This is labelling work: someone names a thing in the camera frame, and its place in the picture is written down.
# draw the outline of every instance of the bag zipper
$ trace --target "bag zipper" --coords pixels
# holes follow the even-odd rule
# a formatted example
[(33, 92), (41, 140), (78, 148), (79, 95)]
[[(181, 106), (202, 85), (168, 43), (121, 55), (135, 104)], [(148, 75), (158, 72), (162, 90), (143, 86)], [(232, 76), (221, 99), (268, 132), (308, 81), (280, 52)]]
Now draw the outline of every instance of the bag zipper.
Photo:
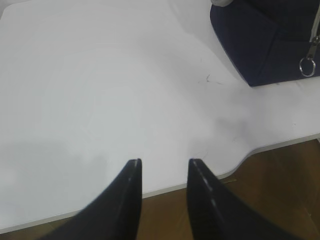
[[(299, 63), (300, 72), (306, 78), (312, 77), (313, 75), (315, 75), (315, 72), (316, 72), (317, 65), (316, 65), (316, 63), (314, 61), (314, 58), (315, 58), (315, 55), (316, 55), (316, 52), (317, 52), (318, 45), (320, 43), (320, 35), (318, 35), (319, 23), (320, 23), (320, 5), (319, 5), (318, 11), (317, 11), (317, 13), (315, 15), (315, 19), (314, 19), (313, 26), (312, 26), (312, 29), (311, 29), (311, 36), (310, 36), (311, 46), (310, 46), (310, 49), (309, 49), (306, 57), (302, 58), (300, 60), (300, 63)], [(305, 73), (304, 70), (303, 70), (302, 63), (305, 60), (309, 61), (312, 64), (312, 72), (310, 74)]]

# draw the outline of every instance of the key ring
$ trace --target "key ring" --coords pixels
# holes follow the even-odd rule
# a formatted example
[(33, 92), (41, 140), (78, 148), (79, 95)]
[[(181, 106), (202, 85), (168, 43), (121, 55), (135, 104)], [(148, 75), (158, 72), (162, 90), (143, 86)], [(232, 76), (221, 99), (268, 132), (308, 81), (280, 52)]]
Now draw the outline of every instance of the key ring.
[[(303, 70), (303, 68), (302, 68), (302, 62), (303, 62), (305, 59), (308, 60), (308, 61), (310, 61), (310, 62), (312, 63), (312, 65), (313, 65), (312, 73), (310, 73), (310, 74), (305, 74), (305, 73), (304, 73), (304, 70)], [(304, 57), (304, 58), (302, 58), (302, 59), (300, 60), (299, 69), (300, 69), (301, 74), (302, 74), (304, 77), (310, 78), (310, 77), (312, 77), (313, 75), (315, 75), (316, 63), (315, 63), (315, 61), (314, 61), (312, 58)]]

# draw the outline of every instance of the white desk surface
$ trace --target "white desk surface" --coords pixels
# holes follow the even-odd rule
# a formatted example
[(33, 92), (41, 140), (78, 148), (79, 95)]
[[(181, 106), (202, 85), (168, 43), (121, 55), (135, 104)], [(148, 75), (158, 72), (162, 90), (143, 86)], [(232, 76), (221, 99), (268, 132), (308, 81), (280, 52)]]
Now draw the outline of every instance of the white desk surface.
[(143, 192), (320, 133), (320, 79), (250, 88), (209, 0), (32, 0), (0, 21), (0, 233), (84, 208), (127, 160)]

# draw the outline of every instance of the dark blue bag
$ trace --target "dark blue bag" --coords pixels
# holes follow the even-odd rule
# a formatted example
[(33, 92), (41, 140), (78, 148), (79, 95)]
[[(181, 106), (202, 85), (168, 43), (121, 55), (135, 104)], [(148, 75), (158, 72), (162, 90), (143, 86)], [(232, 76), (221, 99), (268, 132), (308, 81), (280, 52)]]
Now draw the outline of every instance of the dark blue bag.
[(234, 0), (210, 18), (250, 86), (320, 76), (320, 0)]

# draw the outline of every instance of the brown floor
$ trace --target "brown floor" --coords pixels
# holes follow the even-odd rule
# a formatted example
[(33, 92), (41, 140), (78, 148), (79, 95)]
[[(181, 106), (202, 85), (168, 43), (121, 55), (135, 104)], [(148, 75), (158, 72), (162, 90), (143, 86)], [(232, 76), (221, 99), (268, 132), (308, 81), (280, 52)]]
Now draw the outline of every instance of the brown floor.
[[(249, 157), (226, 186), (256, 211), (305, 240), (320, 240), (320, 144), (308, 141)], [(0, 235), (34, 240), (67, 219)], [(192, 240), (186, 190), (143, 200), (138, 240)]]

